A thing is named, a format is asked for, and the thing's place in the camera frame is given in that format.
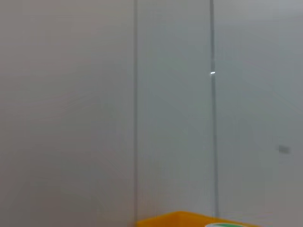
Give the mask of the yellow plastic bin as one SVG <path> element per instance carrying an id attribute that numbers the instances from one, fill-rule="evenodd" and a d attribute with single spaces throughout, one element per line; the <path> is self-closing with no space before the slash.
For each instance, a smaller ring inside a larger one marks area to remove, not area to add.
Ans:
<path id="1" fill-rule="evenodd" d="M 136 227 L 205 227 L 205 225 L 210 223 L 234 223 L 244 227 L 260 227 L 185 211 L 176 211 L 140 220 L 137 221 Z"/>

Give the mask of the clear green label water bottle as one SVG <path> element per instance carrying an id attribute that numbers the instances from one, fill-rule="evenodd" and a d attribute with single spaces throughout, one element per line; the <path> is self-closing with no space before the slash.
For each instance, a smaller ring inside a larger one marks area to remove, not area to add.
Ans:
<path id="1" fill-rule="evenodd" d="M 234 223 L 210 223 L 205 225 L 205 227 L 244 227 L 244 226 Z"/>

